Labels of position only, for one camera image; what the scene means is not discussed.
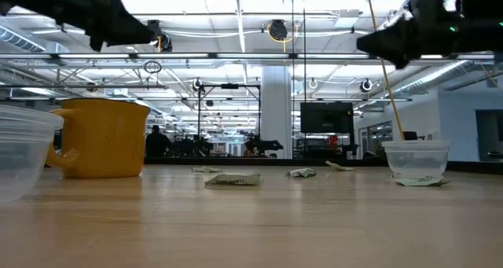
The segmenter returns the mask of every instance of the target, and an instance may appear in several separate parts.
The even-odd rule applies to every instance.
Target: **small paper piece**
[[[311,168],[297,169],[286,173],[286,177],[310,178],[316,175],[316,170]]]
[[[205,182],[205,185],[260,185],[263,180],[260,174],[219,174],[211,180]]]
[[[330,161],[325,161],[325,163],[327,165],[329,165],[333,170],[335,171],[356,171],[355,169],[353,168],[349,168],[349,167],[342,167],[336,163],[332,163]]]
[[[211,168],[211,167],[194,167],[192,168],[193,172],[200,172],[200,173],[222,173],[222,169],[216,169],[216,168]]]
[[[424,178],[393,178],[393,181],[404,186],[442,186],[448,183],[443,176],[426,176]]]

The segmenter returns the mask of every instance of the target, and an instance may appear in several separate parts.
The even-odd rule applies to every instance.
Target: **tv screen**
[[[349,134],[353,132],[353,104],[300,103],[300,132]]]

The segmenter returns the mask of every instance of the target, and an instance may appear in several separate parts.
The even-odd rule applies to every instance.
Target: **pillar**
[[[277,140],[283,150],[278,159],[292,158],[292,84],[288,66],[265,66],[262,71],[262,118],[260,134],[263,140]]]

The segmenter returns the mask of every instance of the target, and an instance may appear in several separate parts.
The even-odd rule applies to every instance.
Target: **cable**
[[[374,14],[374,8],[372,7],[372,0],[369,0],[369,8],[370,8],[370,14],[372,15],[372,23],[374,26],[374,30],[377,31],[376,15]],[[391,91],[390,81],[389,78],[387,77],[386,65],[384,64],[383,59],[380,60],[380,63],[383,66],[384,80],[386,82],[387,92],[390,94],[391,105],[393,105],[393,111],[395,112],[396,123],[398,124],[398,130],[400,131],[400,138],[402,138],[402,140],[404,141],[405,137],[403,135],[402,122],[400,121],[400,116],[398,115],[398,109],[396,108],[395,99],[393,98],[393,92]]]

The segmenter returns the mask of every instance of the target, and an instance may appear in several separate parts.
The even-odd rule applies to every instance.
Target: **desk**
[[[45,170],[0,204],[3,267],[501,267],[503,177],[448,173],[406,188],[387,168],[205,189],[213,174],[148,166],[140,178],[65,180]]]

